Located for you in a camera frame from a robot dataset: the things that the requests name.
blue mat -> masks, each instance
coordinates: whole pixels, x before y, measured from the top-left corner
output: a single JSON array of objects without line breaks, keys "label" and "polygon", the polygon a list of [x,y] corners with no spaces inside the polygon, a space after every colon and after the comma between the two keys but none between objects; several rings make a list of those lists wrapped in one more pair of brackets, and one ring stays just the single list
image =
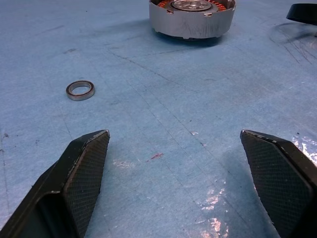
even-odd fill
[{"label": "blue mat", "polygon": [[[298,0],[239,0],[202,42],[151,30],[146,0],[0,0],[0,227],[68,143],[109,129],[88,238],[276,238],[241,129],[316,137],[316,28]],[[95,95],[71,101],[85,79]]]}]

scratch mark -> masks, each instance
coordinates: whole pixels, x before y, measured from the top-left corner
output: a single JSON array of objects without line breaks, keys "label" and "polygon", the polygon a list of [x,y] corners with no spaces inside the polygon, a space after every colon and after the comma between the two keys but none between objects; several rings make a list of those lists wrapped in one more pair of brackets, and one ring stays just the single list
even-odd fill
[{"label": "scratch mark", "polygon": [[144,100],[144,102],[149,106],[149,108],[151,108],[150,104],[149,104],[149,103],[147,102],[147,100],[145,100],[145,98],[138,92],[138,90],[136,90],[128,80],[126,80],[126,82],[131,86],[131,88],[134,89],[134,91],[135,91],[137,94],[139,94],[139,96]]},{"label": "scratch mark", "polygon": [[168,79],[168,78],[164,77],[163,75],[161,75],[161,74],[155,72],[154,70],[149,69],[149,68],[146,68],[145,66],[143,66],[143,65],[141,65],[141,64],[138,64],[138,63],[134,62],[133,60],[131,60],[131,59],[129,59],[129,58],[126,58],[126,57],[122,57],[122,56],[120,56],[120,55],[117,55],[117,54],[115,54],[115,53],[112,52],[112,51],[108,51],[108,52],[109,52],[110,54],[112,54],[113,56],[119,57],[119,58],[121,58],[121,59],[123,59],[123,60],[127,60],[127,61],[129,61],[130,63],[133,63],[133,64],[135,64],[135,65],[141,67],[142,69],[145,69],[145,70],[147,70],[147,71],[153,73],[154,75],[157,75],[157,76],[161,77],[162,79],[165,79],[166,81],[172,82],[172,83],[174,83],[174,84],[176,84],[176,85],[182,87],[183,89],[186,89],[186,90],[189,90],[189,91],[193,91],[193,92],[195,92],[195,93],[198,93],[197,91],[195,91],[195,90],[193,90],[193,89],[189,89],[189,88],[185,87],[184,85],[182,85],[182,84],[180,84],[180,83],[178,83],[178,82],[175,82],[175,81],[173,81],[173,80],[171,80],[171,79]]},{"label": "scratch mark", "polygon": [[130,57],[129,59],[136,59],[139,57],[144,57],[144,56],[156,56],[156,55],[163,55],[163,54],[169,54],[173,52],[179,52],[179,51],[190,51],[191,49],[181,49],[181,50],[174,50],[174,51],[166,51],[166,52],[160,52],[160,53],[153,53],[153,54],[147,54],[147,55],[141,55],[141,56],[133,56]]},{"label": "scratch mark", "polygon": [[57,27],[54,27],[54,28],[51,28],[51,29],[42,31],[42,32],[36,34],[35,36],[39,36],[39,35],[41,35],[41,34],[48,33],[48,32],[50,32],[50,31],[58,30],[58,29],[63,28],[63,27],[65,27],[65,26],[64,26],[64,25],[60,25],[60,26],[57,26]]},{"label": "scratch mark", "polygon": [[[2,146],[2,136],[0,135],[0,146],[3,148]],[[2,164],[3,164],[3,175],[4,175],[4,187],[5,187],[5,198],[6,198],[6,207],[7,207],[7,211],[9,213],[10,210],[10,206],[9,206],[9,195],[8,195],[8,185],[6,182],[6,169],[5,169],[5,158],[4,158],[4,150],[2,150]]]},{"label": "scratch mark", "polygon": [[306,50],[305,48],[302,48],[304,51],[306,51],[306,53],[308,53],[311,57],[313,57],[314,59],[317,60],[316,56],[314,56],[312,53],[310,53],[308,50]]},{"label": "scratch mark", "polygon": [[154,155],[151,160],[154,160],[156,158],[160,158],[161,156],[163,156],[164,154],[163,153],[157,153],[156,155]]},{"label": "scratch mark", "polygon": [[312,63],[308,60],[308,58],[306,57],[304,51],[301,51],[301,50],[300,50],[300,49],[302,49],[302,47],[299,48],[295,43],[292,43],[292,45],[297,49],[297,51],[298,51],[310,64],[312,64]]},{"label": "scratch mark", "polygon": [[299,63],[299,61],[295,58],[295,56],[287,49],[286,46],[284,46],[284,48],[288,51],[288,53],[294,58],[294,60],[296,60],[297,63]]},{"label": "scratch mark", "polygon": [[68,53],[72,53],[74,51],[76,51],[76,49],[72,48],[72,49],[69,49],[68,51],[65,51],[63,54],[65,55],[65,54],[68,54]]},{"label": "scratch mark", "polygon": [[[41,64],[42,72],[44,73],[44,76],[45,76],[45,78],[46,78],[47,84],[49,85],[51,91],[53,91],[53,87],[52,87],[52,85],[51,85],[51,81],[49,80],[49,77],[48,77],[48,75],[47,75],[47,73],[46,73],[46,71],[45,71],[45,69],[44,69],[44,66],[43,66],[42,62],[40,62],[40,64]],[[70,138],[73,140],[73,137],[71,136],[70,131],[69,131],[69,128],[68,128],[68,126],[67,126],[67,124],[66,124],[65,118],[62,117],[62,119],[63,119],[64,125],[65,125],[65,127],[66,127],[66,129],[67,129],[67,131],[68,131],[68,134],[69,134]]]},{"label": "scratch mark", "polygon": [[[141,37],[142,34],[139,34],[139,35],[136,35],[136,36],[131,36],[131,37],[127,37],[125,39],[122,39],[122,41],[119,41],[119,42],[116,42],[116,43],[123,43],[123,42],[127,42],[129,40],[133,40],[133,39],[136,39],[136,38],[139,38]],[[111,49],[120,49],[121,47],[112,47]]]},{"label": "scratch mark", "polygon": [[269,18],[269,19],[266,19],[266,20],[264,20],[264,21],[262,21],[262,22],[260,23],[260,25],[266,23],[267,21],[270,21],[270,18]]},{"label": "scratch mark", "polygon": [[269,37],[269,40],[276,44],[276,42],[272,39],[271,36]]}]

metal motor housing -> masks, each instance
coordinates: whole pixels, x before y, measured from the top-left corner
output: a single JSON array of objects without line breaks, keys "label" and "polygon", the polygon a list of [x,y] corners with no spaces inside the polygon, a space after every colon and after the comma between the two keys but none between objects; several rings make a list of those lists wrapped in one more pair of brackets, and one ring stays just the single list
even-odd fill
[{"label": "metal motor housing", "polygon": [[[161,0],[150,0],[151,26],[156,32],[183,39],[220,37],[230,29],[236,2],[217,1],[225,7],[225,10],[219,11],[210,1],[205,1],[209,8],[202,5],[202,1],[205,0],[170,0],[161,7]],[[190,9],[190,3],[199,7]]]}]

bearing outer race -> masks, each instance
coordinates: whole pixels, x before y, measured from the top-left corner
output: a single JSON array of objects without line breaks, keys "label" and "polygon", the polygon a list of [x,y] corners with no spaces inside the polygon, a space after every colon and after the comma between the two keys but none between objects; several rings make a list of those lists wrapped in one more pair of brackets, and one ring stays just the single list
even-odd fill
[{"label": "bearing outer race", "polygon": [[[86,93],[73,94],[70,91],[73,85],[76,85],[76,86],[72,90],[78,87],[87,87],[87,85],[89,85],[90,89]],[[89,82],[89,81],[85,81],[85,80],[75,81],[67,86],[66,94],[69,97],[69,99],[73,101],[83,101],[83,100],[91,98],[95,94],[95,86],[92,82]]]}]

metal ring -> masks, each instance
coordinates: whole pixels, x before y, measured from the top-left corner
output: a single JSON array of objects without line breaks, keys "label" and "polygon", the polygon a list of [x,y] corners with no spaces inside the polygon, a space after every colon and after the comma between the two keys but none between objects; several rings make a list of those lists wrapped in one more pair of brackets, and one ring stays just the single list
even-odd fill
[{"label": "metal ring", "polygon": [[[166,2],[165,4],[165,9],[170,12],[170,13],[174,13],[174,11],[183,11],[183,10],[179,10],[177,8],[173,7],[173,2],[175,2],[177,0],[170,0],[168,2]],[[190,13],[203,13],[205,16],[210,16],[212,13],[217,12],[219,10],[218,6],[212,2],[208,2],[211,4],[211,7],[207,10],[202,10],[202,11],[189,11]]]},{"label": "metal ring", "polygon": [[206,11],[212,8],[211,3],[205,0],[176,0],[171,5],[181,11]]},{"label": "metal ring", "polygon": [[[79,87],[87,87],[89,90],[85,93],[75,94],[73,90]],[[95,86],[92,82],[81,80],[69,84],[66,88],[67,96],[73,101],[83,101],[91,98],[95,94]]]}]

